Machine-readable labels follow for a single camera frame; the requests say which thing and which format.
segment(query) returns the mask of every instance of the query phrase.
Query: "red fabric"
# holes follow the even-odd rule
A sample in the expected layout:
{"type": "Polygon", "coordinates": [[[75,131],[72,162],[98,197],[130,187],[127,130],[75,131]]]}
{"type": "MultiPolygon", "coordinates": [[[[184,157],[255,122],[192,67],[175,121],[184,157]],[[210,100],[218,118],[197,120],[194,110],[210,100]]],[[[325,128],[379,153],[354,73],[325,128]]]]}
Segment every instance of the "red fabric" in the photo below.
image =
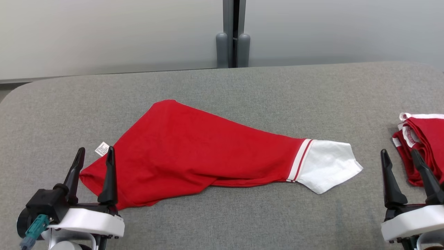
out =
{"type": "MultiPolygon", "coordinates": [[[[209,185],[251,187],[286,181],[303,141],[173,100],[155,103],[114,144],[117,208],[151,206],[209,185]]],[[[96,195],[102,190],[105,160],[101,157],[80,174],[96,195]]]]}
{"type": "MultiPolygon", "coordinates": [[[[401,143],[401,146],[398,146],[397,150],[404,162],[408,181],[412,185],[423,186],[421,176],[414,167],[412,156],[410,154],[412,149],[417,149],[439,182],[443,183],[444,119],[418,119],[411,117],[405,120],[403,126],[410,126],[420,140],[420,142],[415,143],[411,148],[404,139],[402,130],[393,135],[393,138],[399,139],[399,142],[401,143]]],[[[407,139],[414,142],[409,136],[407,136],[407,139]]]]}

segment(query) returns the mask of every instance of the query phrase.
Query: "red stripe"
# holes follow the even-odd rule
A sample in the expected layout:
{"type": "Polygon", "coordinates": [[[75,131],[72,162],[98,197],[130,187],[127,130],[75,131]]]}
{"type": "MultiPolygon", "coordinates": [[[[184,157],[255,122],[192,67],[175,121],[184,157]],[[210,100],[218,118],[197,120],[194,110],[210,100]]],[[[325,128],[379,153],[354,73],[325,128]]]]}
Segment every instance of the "red stripe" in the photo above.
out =
{"type": "Polygon", "coordinates": [[[299,162],[299,166],[297,167],[297,172],[296,172],[296,175],[294,176],[293,181],[296,180],[297,175],[299,174],[299,170],[301,169],[301,165],[302,165],[302,161],[304,160],[305,153],[307,153],[308,146],[310,146],[312,141],[313,141],[313,139],[308,142],[308,144],[307,144],[307,146],[306,146],[306,148],[304,150],[304,153],[302,154],[301,161],[299,162]]]}

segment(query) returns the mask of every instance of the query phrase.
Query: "gray cylindrical bracket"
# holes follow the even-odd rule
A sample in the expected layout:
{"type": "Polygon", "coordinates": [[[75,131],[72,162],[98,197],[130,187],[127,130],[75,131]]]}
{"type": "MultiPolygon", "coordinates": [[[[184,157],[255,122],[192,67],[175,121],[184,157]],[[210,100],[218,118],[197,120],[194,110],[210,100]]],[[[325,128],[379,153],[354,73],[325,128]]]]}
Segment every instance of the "gray cylindrical bracket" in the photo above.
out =
{"type": "Polygon", "coordinates": [[[223,32],[216,35],[216,52],[218,68],[228,68],[228,36],[223,32]]]}
{"type": "Polygon", "coordinates": [[[250,36],[241,34],[238,38],[238,68],[248,67],[250,57],[250,36]]]}

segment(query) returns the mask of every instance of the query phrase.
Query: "floor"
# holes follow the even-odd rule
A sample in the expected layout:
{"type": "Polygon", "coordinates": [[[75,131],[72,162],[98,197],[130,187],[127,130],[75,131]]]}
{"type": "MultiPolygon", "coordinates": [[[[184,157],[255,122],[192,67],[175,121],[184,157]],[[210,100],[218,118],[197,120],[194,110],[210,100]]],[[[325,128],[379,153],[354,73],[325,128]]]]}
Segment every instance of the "floor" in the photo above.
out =
{"type": "Polygon", "coordinates": [[[11,83],[11,84],[0,84],[0,102],[9,94],[13,89],[17,88],[26,83],[11,83]]]}

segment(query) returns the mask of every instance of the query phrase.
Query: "white care label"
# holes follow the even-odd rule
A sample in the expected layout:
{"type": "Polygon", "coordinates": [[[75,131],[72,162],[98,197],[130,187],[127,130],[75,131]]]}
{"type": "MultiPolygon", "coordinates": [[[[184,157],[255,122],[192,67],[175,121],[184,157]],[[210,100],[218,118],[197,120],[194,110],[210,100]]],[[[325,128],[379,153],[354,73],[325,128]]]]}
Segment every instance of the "white care label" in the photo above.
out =
{"type": "Polygon", "coordinates": [[[110,146],[106,144],[105,142],[102,142],[98,148],[95,149],[95,152],[98,153],[100,156],[104,156],[108,153],[108,148],[110,146]]]}

